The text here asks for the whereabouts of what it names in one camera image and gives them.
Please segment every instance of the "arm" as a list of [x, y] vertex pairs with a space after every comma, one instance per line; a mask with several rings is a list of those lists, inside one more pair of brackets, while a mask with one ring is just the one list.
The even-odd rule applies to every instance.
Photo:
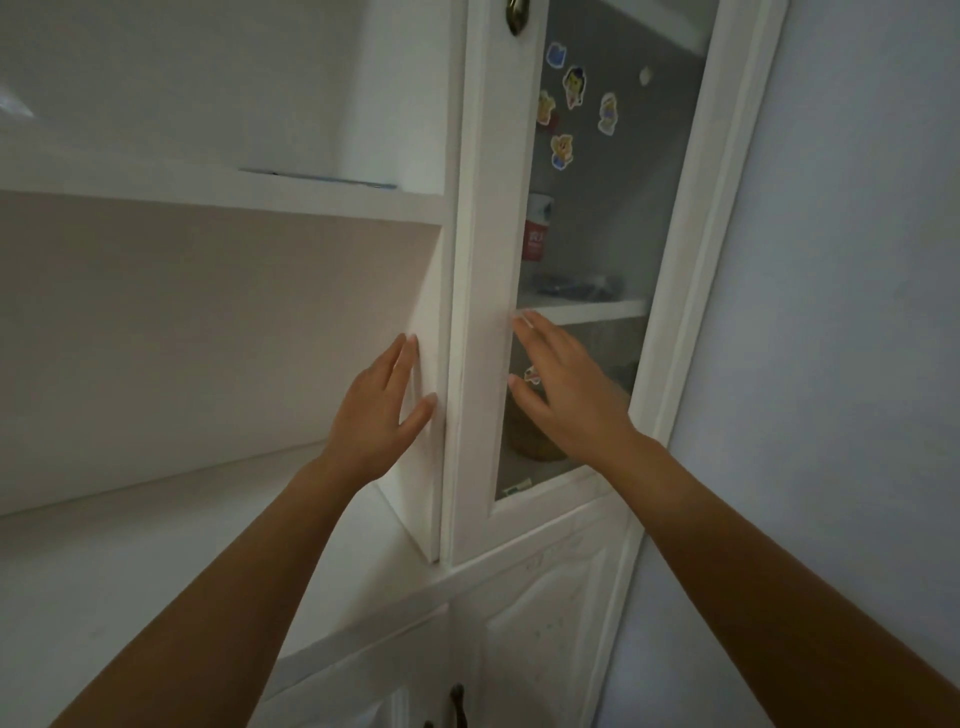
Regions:
[[433, 414], [399, 424], [417, 340], [400, 336], [350, 386], [323, 454], [107, 665], [55, 728], [244, 726], [326, 540]]
[[516, 402], [623, 496], [774, 723], [960, 725], [950, 682], [638, 433], [576, 339], [524, 316], [549, 403], [511, 376]]

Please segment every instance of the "cabinet handle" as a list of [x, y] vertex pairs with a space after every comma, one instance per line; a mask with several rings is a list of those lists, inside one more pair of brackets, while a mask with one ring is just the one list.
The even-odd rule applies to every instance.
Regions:
[[507, 0], [507, 27], [515, 36], [523, 33], [530, 19], [530, 0]]
[[467, 714], [464, 713], [464, 686], [457, 683], [450, 691], [450, 700], [453, 701], [453, 710], [457, 714], [457, 728], [467, 728]]

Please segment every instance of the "brass knob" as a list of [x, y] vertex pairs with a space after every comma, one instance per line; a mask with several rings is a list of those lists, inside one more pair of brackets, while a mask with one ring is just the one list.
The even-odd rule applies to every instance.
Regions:
[[515, 36], [523, 33], [530, 19], [530, 0], [507, 0], [507, 27]]

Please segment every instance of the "forearm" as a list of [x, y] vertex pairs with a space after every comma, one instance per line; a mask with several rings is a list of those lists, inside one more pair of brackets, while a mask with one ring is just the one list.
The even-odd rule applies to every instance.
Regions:
[[605, 475], [778, 726], [960, 724], [960, 693], [637, 435]]
[[90, 683], [58, 728], [244, 726], [355, 488], [324, 457]]

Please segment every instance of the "left hand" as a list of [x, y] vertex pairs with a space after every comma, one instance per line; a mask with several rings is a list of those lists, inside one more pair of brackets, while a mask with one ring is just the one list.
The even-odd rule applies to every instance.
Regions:
[[321, 458], [354, 490], [383, 477], [433, 417], [436, 394], [424, 397], [400, 421], [417, 357], [417, 337], [400, 334], [347, 390]]

